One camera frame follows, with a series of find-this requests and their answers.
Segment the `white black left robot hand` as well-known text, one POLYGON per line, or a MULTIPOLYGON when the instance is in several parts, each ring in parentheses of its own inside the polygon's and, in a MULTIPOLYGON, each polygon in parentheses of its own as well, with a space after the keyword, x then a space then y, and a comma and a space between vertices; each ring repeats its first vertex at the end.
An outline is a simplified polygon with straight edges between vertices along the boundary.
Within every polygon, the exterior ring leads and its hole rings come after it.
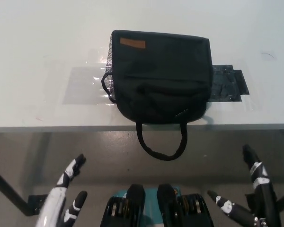
POLYGON ((50 190, 45 202, 40 209, 36 227, 72 227, 86 201, 88 193, 81 191, 71 205, 64 210, 66 192, 74 177, 80 174, 81 167, 85 164, 86 157, 80 154, 65 168, 56 185, 50 190))

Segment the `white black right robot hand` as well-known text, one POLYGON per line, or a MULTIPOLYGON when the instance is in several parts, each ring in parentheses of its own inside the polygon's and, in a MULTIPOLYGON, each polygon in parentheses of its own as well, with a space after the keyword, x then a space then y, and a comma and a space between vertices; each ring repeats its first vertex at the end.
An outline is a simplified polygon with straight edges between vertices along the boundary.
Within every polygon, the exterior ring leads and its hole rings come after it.
POLYGON ((280 213, 284 211, 284 196, 277 199, 273 184, 263 162, 248 144, 242 147, 254 192, 246 194, 249 209, 226 199, 212 190, 207 194, 231 220, 242 227, 280 227, 280 213))

